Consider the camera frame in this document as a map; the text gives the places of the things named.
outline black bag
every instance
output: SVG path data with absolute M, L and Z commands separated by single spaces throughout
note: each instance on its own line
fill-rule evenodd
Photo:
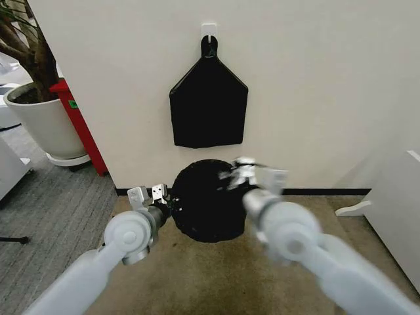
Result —
M 208 148 L 240 144 L 248 88 L 217 58 L 217 40 L 201 40 L 201 58 L 172 88 L 176 146 Z

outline floor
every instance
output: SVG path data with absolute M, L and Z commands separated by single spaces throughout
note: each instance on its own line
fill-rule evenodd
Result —
M 378 266 L 413 301 L 420 297 L 363 217 L 337 218 L 334 210 L 360 196 L 286 196 L 309 208 L 326 233 L 339 236 Z M 118 197 L 113 214 L 130 210 Z M 87 311 L 106 314 L 344 314 L 297 265 L 270 262 L 249 222 L 232 241 L 198 243 L 169 219 L 150 255 L 118 265 L 109 286 Z
M 23 127 L 0 132 L 21 157 L 26 175 L 0 203 L 0 314 L 21 314 L 80 254 L 97 248 L 117 196 L 110 177 L 92 165 L 71 172 L 51 164 Z

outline red panel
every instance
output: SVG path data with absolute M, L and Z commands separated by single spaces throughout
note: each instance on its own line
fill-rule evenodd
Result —
M 73 123 L 74 128 L 76 129 L 80 140 L 85 146 L 86 152 L 91 158 L 92 164 L 96 169 L 99 176 L 104 176 L 108 172 L 105 162 L 100 155 L 98 147 L 96 146 L 95 141 L 93 140 L 92 134 L 87 127 L 83 116 L 78 108 L 70 107 L 70 100 L 74 101 L 74 97 L 70 92 L 70 89 L 67 86 L 65 80 L 58 82 L 50 88 L 51 92 L 57 93 L 60 97 L 61 103 L 63 103 L 64 109 L 66 110 L 68 117 Z

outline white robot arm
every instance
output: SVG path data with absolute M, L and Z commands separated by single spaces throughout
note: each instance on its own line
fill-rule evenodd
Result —
M 229 189 L 245 182 L 256 183 L 252 159 L 240 158 L 234 165 L 237 168 Z M 323 234 L 309 210 L 282 201 L 276 192 L 283 185 L 283 171 L 266 171 L 265 187 L 248 190 L 243 195 L 243 206 L 271 258 L 301 263 L 317 277 L 321 290 L 349 314 L 420 315 L 420 308 L 380 270 L 339 238 Z M 166 185 L 155 186 L 154 203 L 145 208 L 145 187 L 129 190 L 133 211 L 121 213 L 109 222 L 104 235 L 106 245 L 82 254 L 25 314 L 84 313 L 106 287 L 119 261 L 133 264 L 147 256 L 157 241 L 158 229 L 169 216 L 165 197 Z

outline plant pot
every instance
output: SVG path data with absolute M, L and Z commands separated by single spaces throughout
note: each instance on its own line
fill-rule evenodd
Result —
M 10 90 L 4 96 L 6 105 L 20 118 L 39 147 L 52 158 L 69 160 L 85 156 L 85 148 L 60 99 L 35 104 L 13 102 L 32 88 L 33 83 L 29 83 Z

